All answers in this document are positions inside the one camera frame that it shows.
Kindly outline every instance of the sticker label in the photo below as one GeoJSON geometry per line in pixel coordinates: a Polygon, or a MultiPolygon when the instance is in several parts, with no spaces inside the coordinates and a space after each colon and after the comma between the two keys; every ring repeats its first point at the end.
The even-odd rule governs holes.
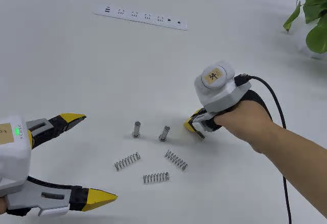
{"type": "Polygon", "coordinates": [[[11,125],[9,123],[0,124],[0,145],[14,142],[11,125]]]}
{"type": "Polygon", "coordinates": [[[209,72],[204,79],[207,81],[209,85],[211,85],[214,81],[222,77],[223,74],[218,68],[214,68],[211,72],[209,72]]]}

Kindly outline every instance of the black cable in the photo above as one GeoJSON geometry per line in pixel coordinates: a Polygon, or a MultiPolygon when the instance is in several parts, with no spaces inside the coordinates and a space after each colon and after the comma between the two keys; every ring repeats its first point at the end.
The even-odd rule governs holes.
{"type": "MultiPolygon", "coordinates": [[[[246,75],[246,78],[247,78],[247,80],[250,80],[250,79],[258,80],[268,88],[268,90],[270,91],[272,97],[274,98],[274,101],[275,101],[276,106],[278,108],[278,112],[279,112],[279,115],[281,117],[283,128],[286,129],[285,118],[284,118],[284,114],[283,114],[281,105],[279,104],[277,96],[276,96],[275,92],[273,91],[273,89],[270,87],[270,85],[266,81],[264,81],[263,79],[261,79],[259,77],[256,77],[256,76],[246,75]]],[[[288,214],[288,223],[292,224],[291,209],[290,209],[290,203],[289,203],[289,200],[288,200],[287,183],[286,183],[286,178],[284,176],[283,176],[283,184],[284,184],[285,202],[286,202],[286,208],[287,208],[287,214],[288,214]]]]}

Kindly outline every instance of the power strip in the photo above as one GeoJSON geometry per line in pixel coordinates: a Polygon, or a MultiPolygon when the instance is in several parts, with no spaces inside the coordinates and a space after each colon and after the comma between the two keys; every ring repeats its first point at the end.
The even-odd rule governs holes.
{"type": "Polygon", "coordinates": [[[188,29],[188,24],[186,21],[149,12],[141,12],[138,10],[129,10],[122,7],[115,7],[112,5],[100,6],[94,12],[94,14],[120,18],[129,21],[143,22],[172,29],[180,29],[185,31],[188,29]]]}

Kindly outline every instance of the round knob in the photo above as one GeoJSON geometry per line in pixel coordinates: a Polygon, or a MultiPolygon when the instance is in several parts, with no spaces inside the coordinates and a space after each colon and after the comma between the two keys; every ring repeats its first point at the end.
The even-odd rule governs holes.
{"type": "Polygon", "coordinates": [[[226,84],[227,73],[222,66],[217,64],[207,67],[202,75],[202,82],[209,89],[218,89],[226,84]]]}

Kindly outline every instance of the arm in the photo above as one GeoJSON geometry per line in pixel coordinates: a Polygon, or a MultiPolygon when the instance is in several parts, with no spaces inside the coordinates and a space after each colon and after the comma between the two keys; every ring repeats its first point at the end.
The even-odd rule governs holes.
{"type": "Polygon", "coordinates": [[[7,210],[6,201],[3,197],[0,197],[0,215],[4,214],[7,210]]]}
{"type": "Polygon", "coordinates": [[[254,150],[263,153],[285,178],[327,218],[327,150],[274,124],[263,107],[243,101],[215,117],[254,150]]]}

